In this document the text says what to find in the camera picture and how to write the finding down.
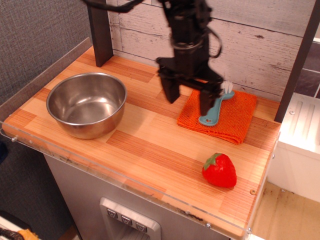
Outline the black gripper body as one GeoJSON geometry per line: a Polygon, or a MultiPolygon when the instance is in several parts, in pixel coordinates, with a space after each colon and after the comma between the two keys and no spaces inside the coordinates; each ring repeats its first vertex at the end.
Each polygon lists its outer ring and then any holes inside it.
{"type": "Polygon", "coordinates": [[[220,88],[222,77],[210,69],[208,65],[209,52],[207,47],[198,49],[174,49],[174,57],[158,57],[158,74],[178,76],[179,86],[201,91],[204,87],[214,86],[220,88]]]}

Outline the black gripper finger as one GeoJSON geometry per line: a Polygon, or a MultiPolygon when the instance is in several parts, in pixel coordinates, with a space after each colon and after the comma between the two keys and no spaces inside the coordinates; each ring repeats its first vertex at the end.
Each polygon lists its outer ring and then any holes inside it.
{"type": "Polygon", "coordinates": [[[161,74],[160,79],[167,100],[173,104],[180,97],[180,77],[161,74]]]}
{"type": "Polygon", "coordinates": [[[220,97],[220,88],[216,86],[206,86],[200,91],[200,114],[207,115],[214,106],[216,99],[220,97]]]}

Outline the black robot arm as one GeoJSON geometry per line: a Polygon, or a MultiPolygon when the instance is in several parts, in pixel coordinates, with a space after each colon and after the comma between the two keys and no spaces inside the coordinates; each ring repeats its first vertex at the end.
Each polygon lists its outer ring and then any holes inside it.
{"type": "Polygon", "coordinates": [[[165,17],[171,28],[172,58],[157,58],[158,74],[167,100],[174,103],[184,85],[200,92],[200,114],[207,115],[221,94],[223,78],[209,67],[208,24],[212,9],[204,0],[163,0],[165,17]]]}

